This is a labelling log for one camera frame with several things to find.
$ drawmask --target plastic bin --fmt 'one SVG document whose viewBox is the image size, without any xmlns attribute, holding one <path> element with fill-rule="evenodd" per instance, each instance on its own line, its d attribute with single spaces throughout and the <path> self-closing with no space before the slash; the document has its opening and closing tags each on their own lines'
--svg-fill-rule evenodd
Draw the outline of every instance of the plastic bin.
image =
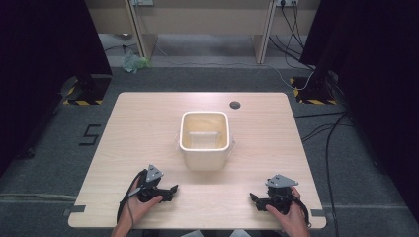
<svg viewBox="0 0 419 237">
<path fill-rule="evenodd" d="M 179 143 L 190 170 L 221 170 L 231 148 L 227 115 L 223 112 L 184 113 Z"/>
</svg>

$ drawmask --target power outlet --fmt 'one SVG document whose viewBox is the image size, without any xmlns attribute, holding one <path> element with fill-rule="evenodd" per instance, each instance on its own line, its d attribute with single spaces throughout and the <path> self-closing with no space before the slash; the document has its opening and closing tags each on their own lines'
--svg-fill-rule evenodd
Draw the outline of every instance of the power outlet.
<svg viewBox="0 0 419 237">
<path fill-rule="evenodd" d="M 277 7 L 281 7 L 281 1 L 282 0 L 277 0 Z M 298 5 L 298 0 L 285 0 L 285 2 L 286 4 L 284 7 L 293 7 Z"/>
<path fill-rule="evenodd" d="M 132 6 L 154 6 L 153 0 L 131 0 Z"/>
</svg>

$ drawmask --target tape mark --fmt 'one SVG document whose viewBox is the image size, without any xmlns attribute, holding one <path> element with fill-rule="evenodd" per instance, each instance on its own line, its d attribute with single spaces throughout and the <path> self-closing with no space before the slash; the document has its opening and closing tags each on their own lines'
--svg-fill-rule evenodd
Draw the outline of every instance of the tape mark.
<svg viewBox="0 0 419 237">
<path fill-rule="evenodd" d="M 89 124 L 87 125 L 86 130 L 84 131 L 83 137 L 93 137 L 93 141 L 89 143 L 79 143 L 79 146 L 91 146 L 96 144 L 96 140 L 99 137 L 99 134 L 89 134 L 90 127 L 100 127 L 100 124 Z"/>
</svg>

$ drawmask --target hand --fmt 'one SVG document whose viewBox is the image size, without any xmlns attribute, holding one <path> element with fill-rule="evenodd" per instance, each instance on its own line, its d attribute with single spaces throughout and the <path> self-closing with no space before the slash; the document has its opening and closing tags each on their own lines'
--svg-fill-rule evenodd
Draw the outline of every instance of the hand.
<svg viewBox="0 0 419 237">
<path fill-rule="evenodd" d="M 135 190 L 135 187 L 138 184 L 138 179 L 136 179 L 130 192 Z M 163 196 L 154 197 L 148 202 L 139 201 L 136 195 L 129 198 L 124 205 L 123 211 L 121 212 L 120 221 L 118 222 L 117 226 L 115 226 L 111 236 L 127 236 L 130 229 L 139 223 L 141 218 L 151 209 L 151 207 L 162 200 Z"/>
<path fill-rule="evenodd" d="M 293 195 L 298 199 L 301 198 L 298 190 L 295 187 L 291 187 L 293 190 Z M 292 202 L 290 206 L 290 211 L 288 214 L 283 215 L 277 211 L 273 206 L 266 205 L 266 209 L 273 214 L 278 221 L 280 221 L 283 231 L 285 231 L 290 237 L 309 237 L 310 233 L 308 232 L 307 224 L 304 219 L 304 212 L 301 207 Z"/>
</svg>

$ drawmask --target wooden table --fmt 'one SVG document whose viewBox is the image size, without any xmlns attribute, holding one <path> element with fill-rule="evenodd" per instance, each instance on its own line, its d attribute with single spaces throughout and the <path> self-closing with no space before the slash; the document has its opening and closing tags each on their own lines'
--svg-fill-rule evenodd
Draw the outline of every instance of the wooden table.
<svg viewBox="0 0 419 237">
<path fill-rule="evenodd" d="M 237 101 L 234 110 L 230 102 Z M 222 111 L 235 140 L 225 167 L 193 172 L 184 163 L 177 136 L 187 111 Z M 265 182 L 281 174 L 299 182 L 312 228 L 322 206 L 288 98 L 282 93 L 122 93 L 118 97 L 75 205 L 72 227 L 114 227 L 119 202 L 133 177 L 149 164 L 164 172 L 159 188 L 179 185 L 136 228 L 280 229 L 268 212 L 257 211 L 249 193 L 266 198 Z"/>
</svg>

